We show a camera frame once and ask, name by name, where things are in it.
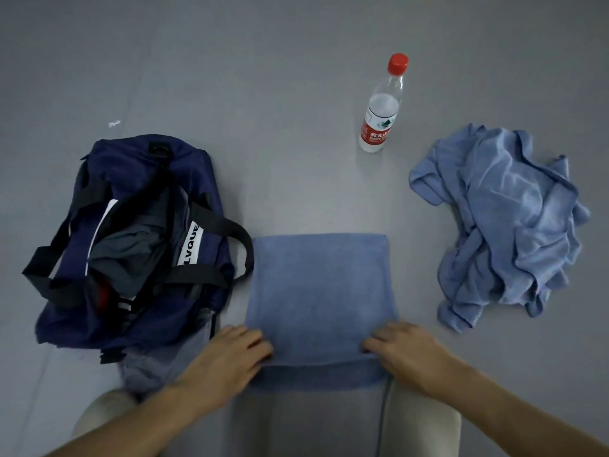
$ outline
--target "hand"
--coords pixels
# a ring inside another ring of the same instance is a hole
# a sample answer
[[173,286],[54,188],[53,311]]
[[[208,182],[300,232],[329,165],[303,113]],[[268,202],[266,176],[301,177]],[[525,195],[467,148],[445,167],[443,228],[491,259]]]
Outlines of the hand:
[[389,322],[363,342],[405,386],[442,400],[451,378],[470,367],[451,354],[429,332],[407,322]]
[[242,392],[273,353],[260,330],[228,326],[211,339],[174,386],[185,392],[194,419],[222,407]]

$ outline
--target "gray floor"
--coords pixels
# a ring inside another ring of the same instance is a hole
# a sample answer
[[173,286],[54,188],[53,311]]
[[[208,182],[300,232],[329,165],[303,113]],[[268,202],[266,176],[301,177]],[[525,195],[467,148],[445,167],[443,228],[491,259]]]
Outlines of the gray floor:
[[[60,223],[93,142],[152,132],[209,151],[227,215],[252,235],[387,234],[404,318],[609,440],[608,17],[609,0],[2,0],[0,455],[58,446],[118,384],[95,353],[35,344],[43,302],[19,273]],[[369,155],[356,136],[396,51],[410,56],[405,106],[386,148]],[[529,130],[539,160],[568,154],[593,221],[571,286],[539,319],[493,309],[457,336],[435,320],[435,270],[455,224],[409,190],[407,174],[470,121]],[[246,304],[247,287],[224,321],[241,321]],[[369,457],[379,399],[245,396],[168,455]],[[462,455],[500,454],[465,424]]]

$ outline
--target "water bottle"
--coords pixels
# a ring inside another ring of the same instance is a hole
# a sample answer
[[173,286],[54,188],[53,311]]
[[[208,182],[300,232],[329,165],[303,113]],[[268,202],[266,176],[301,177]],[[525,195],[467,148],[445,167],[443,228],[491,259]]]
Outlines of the water bottle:
[[378,152],[385,145],[389,130],[398,115],[404,89],[408,56],[397,53],[387,66],[388,76],[375,86],[359,133],[359,146],[366,152]]

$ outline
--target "bottle cap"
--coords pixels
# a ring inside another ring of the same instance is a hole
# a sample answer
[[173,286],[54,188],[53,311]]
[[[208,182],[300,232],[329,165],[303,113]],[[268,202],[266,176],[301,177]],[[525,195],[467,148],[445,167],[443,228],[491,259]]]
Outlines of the bottle cap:
[[391,56],[391,59],[389,60],[387,71],[392,74],[392,76],[400,76],[404,72],[406,72],[407,67],[408,56],[402,53],[395,53],[393,56]]

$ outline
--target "navy blue duffel bag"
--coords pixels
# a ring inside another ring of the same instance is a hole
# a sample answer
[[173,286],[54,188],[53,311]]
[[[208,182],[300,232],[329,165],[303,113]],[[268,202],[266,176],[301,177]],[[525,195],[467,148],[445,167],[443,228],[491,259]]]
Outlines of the navy blue duffel bag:
[[[194,333],[254,264],[249,234],[224,218],[208,153],[144,135],[97,141],[83,160],[67,218],[23,271],[49,300],[38,342],[116,362],[123,348]],[[247,252],[237,279],[228,237]]]

